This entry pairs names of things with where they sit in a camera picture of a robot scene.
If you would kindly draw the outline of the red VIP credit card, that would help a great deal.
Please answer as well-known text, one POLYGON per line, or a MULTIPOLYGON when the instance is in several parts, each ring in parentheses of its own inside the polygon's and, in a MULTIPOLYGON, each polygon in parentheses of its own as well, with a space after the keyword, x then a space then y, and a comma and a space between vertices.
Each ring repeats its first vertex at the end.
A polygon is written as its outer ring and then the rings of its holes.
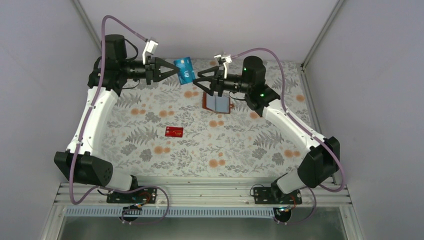
POLYGON ((167 126, 165 128, 166 137, 182 138, 184 134, 183 127, 167 126))

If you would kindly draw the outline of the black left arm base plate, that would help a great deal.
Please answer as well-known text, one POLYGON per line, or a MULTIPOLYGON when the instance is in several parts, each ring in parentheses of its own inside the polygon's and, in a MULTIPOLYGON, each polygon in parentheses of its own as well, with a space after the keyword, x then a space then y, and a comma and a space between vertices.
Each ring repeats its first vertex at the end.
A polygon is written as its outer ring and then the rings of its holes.
POLYGON ((154 204, 156 202, 158 189, 147 187, 133 193, 113 192, 107 196, 108 204, 154 204))

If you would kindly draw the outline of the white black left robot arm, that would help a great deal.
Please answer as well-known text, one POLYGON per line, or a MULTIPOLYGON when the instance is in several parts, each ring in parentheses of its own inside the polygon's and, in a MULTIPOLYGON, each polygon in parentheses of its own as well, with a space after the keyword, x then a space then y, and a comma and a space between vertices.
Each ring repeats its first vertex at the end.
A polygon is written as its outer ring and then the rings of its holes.
POLYGON ((109 115, 129 79, 160 82, 179 72, 173 64, 154 57, 158 42, 145 42, 141 59, 127 56, 128 40, 120 34, 106 35, 101 41, 101 56, 88 77, 86 105, 77 130, 64 152, 56 152, 54 163, 73 183, 129 191, 136 178, 117 170, 101 156, 102 138, 109 115))

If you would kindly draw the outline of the blue credit card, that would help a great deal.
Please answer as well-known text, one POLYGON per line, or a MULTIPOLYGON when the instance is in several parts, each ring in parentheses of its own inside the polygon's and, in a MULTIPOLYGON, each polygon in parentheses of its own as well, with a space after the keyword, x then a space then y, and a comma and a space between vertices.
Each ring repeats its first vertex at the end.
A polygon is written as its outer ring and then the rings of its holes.
POLYGON ((189 56, 175 59, 173 64, 179 69, 177 76, 181 85, 190 84, 194 81, 196 77, 192 60, 189 56))

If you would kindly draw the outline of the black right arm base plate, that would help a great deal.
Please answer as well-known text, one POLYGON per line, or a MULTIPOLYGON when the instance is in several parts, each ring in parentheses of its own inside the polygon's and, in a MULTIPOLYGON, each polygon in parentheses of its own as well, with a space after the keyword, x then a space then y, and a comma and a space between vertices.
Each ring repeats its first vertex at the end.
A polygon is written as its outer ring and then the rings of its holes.
POLYGON ((256 205, 300 205, 303 203, 300 190, 289 194, 275 193, 271 187, 256 186, 250 190, 256 205))

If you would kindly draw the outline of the brown leather card holder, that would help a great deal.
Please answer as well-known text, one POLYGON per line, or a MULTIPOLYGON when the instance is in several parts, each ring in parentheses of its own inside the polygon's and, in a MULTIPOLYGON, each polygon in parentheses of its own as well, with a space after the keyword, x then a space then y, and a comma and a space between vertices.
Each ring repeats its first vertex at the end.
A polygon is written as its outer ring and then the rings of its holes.
POLYGON ((204 92, 202 95, 202 108, 217 114, 230 114, 234 104, 228 96, 211 96, 204 92))

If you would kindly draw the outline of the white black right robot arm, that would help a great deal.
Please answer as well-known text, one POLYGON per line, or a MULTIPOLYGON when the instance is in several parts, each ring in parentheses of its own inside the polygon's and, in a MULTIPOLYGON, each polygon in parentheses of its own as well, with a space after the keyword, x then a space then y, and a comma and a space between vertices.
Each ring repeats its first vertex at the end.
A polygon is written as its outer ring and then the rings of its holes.
POLYGON ((284 98, 266 84, 266 67, 261 58, 243 60, 240 75, 229 74, 229 56, 217 56, 219 66, 200 71, 193 83, 205 93, 243 93, 247 106, 287 134, 304 155, 297 170, 285 173, 271 183, 275 198, 282 198, 305 187, 315 188, 341 170, 340 143, 308 127, 283 103, 284 98))

